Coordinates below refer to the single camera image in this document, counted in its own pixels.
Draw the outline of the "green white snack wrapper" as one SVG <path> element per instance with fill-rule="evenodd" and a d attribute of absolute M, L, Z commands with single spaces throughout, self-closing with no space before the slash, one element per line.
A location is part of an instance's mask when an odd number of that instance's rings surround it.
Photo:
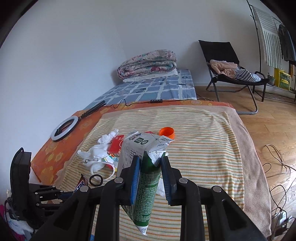
<path fill-rule="evenodd" d="M 172 138 L 133 131 L 122 142 L 117 168 L 118 176 L 139 157 L 139 173 L 133 176 L 137 184 L 132 185 L 132 203 L 122 208 L 142 235 L 147 234 L 154 198 L 161 176 L 161 158 L 165 156 Z"/>

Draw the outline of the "white plastic bag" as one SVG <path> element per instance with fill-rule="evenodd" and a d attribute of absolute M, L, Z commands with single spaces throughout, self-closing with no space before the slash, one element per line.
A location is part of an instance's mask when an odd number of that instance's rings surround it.
<path fill-rule="evenodd" d="M 104 178 L 104 181 L 111 179 L 116 173 L 119 162 L 119 157 L 109 154 L 108 148 L 109 144 L 96 144 L 87 152 L 77 151 L 77 155 L 83 159 L 83 165 L 89 169 L 92 176 L 98 174 L 105 166 L 112 169 L 112 173 L 107 178 Z"/>

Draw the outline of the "white knit cloth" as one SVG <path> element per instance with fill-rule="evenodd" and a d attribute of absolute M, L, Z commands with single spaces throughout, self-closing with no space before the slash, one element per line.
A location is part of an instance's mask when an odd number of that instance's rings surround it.
<path fill-rule="evenodd" d="M 25 232 L 33 233 L 34 229 L 31 228 L 28 223 L 24 220 L 16 220 L 10 218 L 8 212 L 6 212 L 6 218 L 8 221 L 9 227 L 19 235 L 25 235 Z"/>

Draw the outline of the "red medicine box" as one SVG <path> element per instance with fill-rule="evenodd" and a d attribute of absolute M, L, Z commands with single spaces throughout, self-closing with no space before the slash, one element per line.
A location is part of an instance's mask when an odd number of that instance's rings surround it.
<path fill-rule="evenodd" d="M 108 153 L 110 155 L 119 156 L 124 139 L 124 135 L 117 135 L 116 137 L 114 137 L 108 149 Z"/>

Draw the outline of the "striped yellow towel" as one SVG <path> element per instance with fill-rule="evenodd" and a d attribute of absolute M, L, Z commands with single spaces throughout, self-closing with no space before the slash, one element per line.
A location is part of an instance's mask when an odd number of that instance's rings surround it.
<path fill-rule="evenodd" d="M 221 186 L 244 209 L 242 160 L 230 114 L 225 110 L 215 113 L 205 108 L 168 106 L 106 113 L 80 149 L 88 151 L 99 137 L 114 129 L 126 135 L 133 131 L 158 133 L 163 127 L 172 127 L 175 138 L 167 148 L 171 166 L 198 186 Z M 90 176 L 82 159 L 76 155 L 66 169 L 60 188 L 74 190 L 80 174 Z M 119 235 L 127 240 L 179 240 L 180 221 L 181 207 L 170 207 L 165 197 L 156 195 L 147 235 L 140 233 L 122 208 Z"/>

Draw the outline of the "orange floral bedsheet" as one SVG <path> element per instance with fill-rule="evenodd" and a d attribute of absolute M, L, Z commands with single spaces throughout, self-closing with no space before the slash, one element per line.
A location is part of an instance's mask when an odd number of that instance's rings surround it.
<path fill-rule="evenodd" d="M 54 142 L 51 139 L 43 145 L 31 161 L 31 167 L 37 179 L 44 185 L 52 185 L 58 178 L 57 172 L 64 168 L 64 164 L 69 161 L 78 150 L 80 144 L 99 122 L 103 114 L 114 111 L 127 111 L 138 108 L 158 108 L 159 106 L 170 105 L 201 105 L 201 106 L 227 106 L 233 105 L 227 102 L 217 102 L 208 100 L 165 100 L 162 103 L 152 104 L 150 102 L 132 102 L 129 106 L 117 104 L 116 106 L 105 106 L 81 120 L 77 127 L 63 140 Z"/>

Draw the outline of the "orange plastic cap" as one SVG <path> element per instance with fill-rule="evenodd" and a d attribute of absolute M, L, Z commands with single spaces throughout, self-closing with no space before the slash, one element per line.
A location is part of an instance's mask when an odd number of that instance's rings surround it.
<path fill-rule="evenodd" d="M 175 130 L 172 127 L 164 127 L 159 130 L 160 136 L 165 136 L 171 139 L 175 138 Z"/>

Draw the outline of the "beige blanket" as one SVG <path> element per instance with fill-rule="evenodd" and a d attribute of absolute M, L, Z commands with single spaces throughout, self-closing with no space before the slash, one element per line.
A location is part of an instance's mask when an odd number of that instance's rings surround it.
<path fill-rule="evenodd" d="M 101 119 L 109 119 L 122 114 L 132 114 L 138 110 L 168 110 L 169 108 L 180 109 L 181 114 L 187 114 L 193 110 L 195 113 L 199 110 L 207 110 L 211 113 L 226 112 L 234 135 L 238 141 L 238 147 L 242 157 L 242 169 L 245 186 L 244 212 L 254 222 L 258 229 L 268 237 L 271 235 L 271 201 L 267 180 L 256 152 L 253 140 L 243 124 L 236 110 L 225 106 L 223 103 L 217 105 L 213 102 L 206 102 L 206 105 L 168 105 L 147 108 L 134 108 L 104 113 Z"/>

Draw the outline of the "blue checkered mattress sheet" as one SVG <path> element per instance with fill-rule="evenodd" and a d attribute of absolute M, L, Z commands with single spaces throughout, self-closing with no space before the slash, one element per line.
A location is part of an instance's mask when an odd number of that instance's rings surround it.
<path fill-rule="evenodd" d="M 126 102 L 145 102 L 152 99 L 196 100 L 197 96 L 190 70 L 178 69 L 177 75 L 117 85 L 97 97 L 85 109 L 90 109 L 101 101 L 105 101 L 107 105 L 118 104 L 122 99 Z"/>

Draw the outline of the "white folded sheet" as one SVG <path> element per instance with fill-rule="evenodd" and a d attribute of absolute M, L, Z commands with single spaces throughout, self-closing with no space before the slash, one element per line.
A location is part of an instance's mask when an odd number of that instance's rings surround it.
<path fill-rule="evenodd" d="M 123 83 L 139 82 L 145 79 L 155 79 L 155 78 L 163 78 L 163 77 L 170 77 L 170 76 L 178 76 L 178 72 L 176 68 L 170 72 L 164 72 L 164 73 L 158 72 L 158 73 L 151 73 L 143 76 L 134 76 L 134 77 L 126 78 L 123 80 Z"/>

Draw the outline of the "pink clothes on chair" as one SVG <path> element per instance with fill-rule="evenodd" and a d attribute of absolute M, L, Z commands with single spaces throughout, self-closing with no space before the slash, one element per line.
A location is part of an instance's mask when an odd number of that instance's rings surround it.
<path fill-rule="evenodd" d="M 238 64 L 233 62 L 210 60 L 209 64 L 217 75 L 223 74 L 231 79 L 234 79 L 234 70 L 238 69 Z"/>

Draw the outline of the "striped shirt on chair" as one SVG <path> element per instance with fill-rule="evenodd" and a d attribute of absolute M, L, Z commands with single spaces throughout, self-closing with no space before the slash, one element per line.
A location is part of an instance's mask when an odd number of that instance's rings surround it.
<path fill-rule="evenodd" d="M 234 77 L 238 81 L 257 83 L 261 80 L 261 78 L 258 75 L 253 74 L 246 69 L 235 69 L 234 72 Z"/>

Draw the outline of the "yellow crate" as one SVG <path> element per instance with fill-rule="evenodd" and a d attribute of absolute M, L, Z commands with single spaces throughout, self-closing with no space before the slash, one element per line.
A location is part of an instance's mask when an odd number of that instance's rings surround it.
<path fill-rule="evenodd" d="M 290 90 L 291 76 L 278 68 L 274 69 L 274 85 L 284 90 Z"/>

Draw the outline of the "dark hanging jacket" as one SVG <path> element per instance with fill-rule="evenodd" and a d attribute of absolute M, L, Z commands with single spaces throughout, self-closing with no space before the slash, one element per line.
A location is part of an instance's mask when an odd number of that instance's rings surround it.
<path fill-rule="evenodd" d="M 293 44 L 290 33 L 282 24 L 280 24 L 278 27 L 278 35 L 280 38 L 281 52 L 284 61 L 295 62 L 295 46 Z"/>

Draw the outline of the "green striped hanging towel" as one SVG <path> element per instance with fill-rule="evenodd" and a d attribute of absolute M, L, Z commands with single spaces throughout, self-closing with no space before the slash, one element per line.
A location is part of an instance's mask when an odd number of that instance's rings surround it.
<path fill-rule="evenodd" d="M 262 41 L 264 61 L 270 67 L 281 69 L 281 45 L 274 18 L 254 6 L 252 11 Z"/>

